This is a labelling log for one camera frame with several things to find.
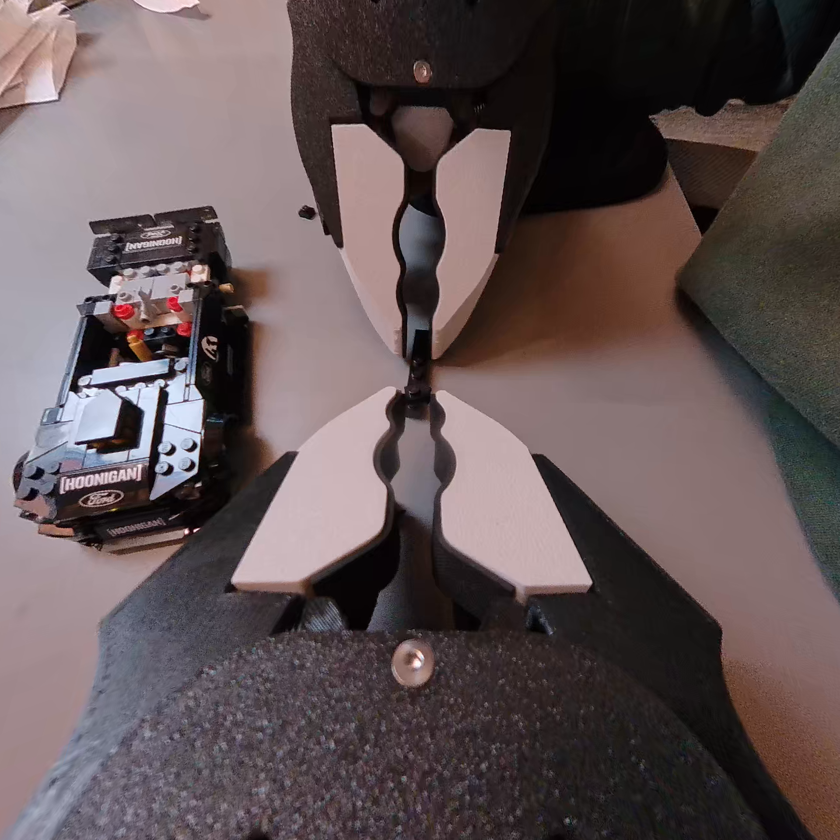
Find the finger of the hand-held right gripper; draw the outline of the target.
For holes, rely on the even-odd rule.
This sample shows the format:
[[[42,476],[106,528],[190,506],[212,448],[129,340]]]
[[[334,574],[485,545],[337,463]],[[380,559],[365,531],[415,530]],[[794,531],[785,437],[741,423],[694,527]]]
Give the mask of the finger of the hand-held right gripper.
[[[405,165],[364,123],[334,124],[331,132],[339,252],[374,330],[391,352],[404,356],[406,315],[400,289],[405,266],[398,227],[407,204]]]
[[[444,223],[444,246],[435,269],[434,360],[465,327],[497,262],[510,141],[509,130],[475,129],[437,163],[434,199]]]

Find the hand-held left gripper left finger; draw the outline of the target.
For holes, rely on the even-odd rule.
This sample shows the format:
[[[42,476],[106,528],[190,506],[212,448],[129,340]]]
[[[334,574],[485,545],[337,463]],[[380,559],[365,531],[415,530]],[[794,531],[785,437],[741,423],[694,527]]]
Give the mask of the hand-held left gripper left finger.
[[[396,511],[402,394],[385,387],[301,446],[232,576],[241,592],[304,595],[379,545]]]

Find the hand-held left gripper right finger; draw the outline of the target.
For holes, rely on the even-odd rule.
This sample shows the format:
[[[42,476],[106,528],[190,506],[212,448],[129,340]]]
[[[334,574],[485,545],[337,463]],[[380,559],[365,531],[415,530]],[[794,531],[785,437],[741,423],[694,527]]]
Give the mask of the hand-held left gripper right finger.
[[[442,417],[444,546],[511,587],[520,603],[587,593],[592,578],[528,447],[450,392],[435,394],[434,409]]]

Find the black long lego plate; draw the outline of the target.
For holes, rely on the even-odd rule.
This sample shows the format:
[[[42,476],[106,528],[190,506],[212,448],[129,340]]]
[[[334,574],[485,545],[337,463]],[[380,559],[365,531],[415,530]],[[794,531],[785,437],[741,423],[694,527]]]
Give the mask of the black long lego plate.
[[[408,358],[408,377],[404,389],[406,406],[419,411],[429,404],[432,395],[432,333],[430,329],[416,329]]]

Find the black lego car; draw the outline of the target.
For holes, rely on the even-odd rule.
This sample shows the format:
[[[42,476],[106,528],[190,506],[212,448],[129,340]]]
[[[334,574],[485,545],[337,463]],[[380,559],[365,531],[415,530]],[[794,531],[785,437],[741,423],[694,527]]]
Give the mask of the black lego car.
[[[213,206],[91,221],[56,401],[12,476],[38,533],[129,552],[180,542],[230,498],[228,447],[249,414],[249,316]]]

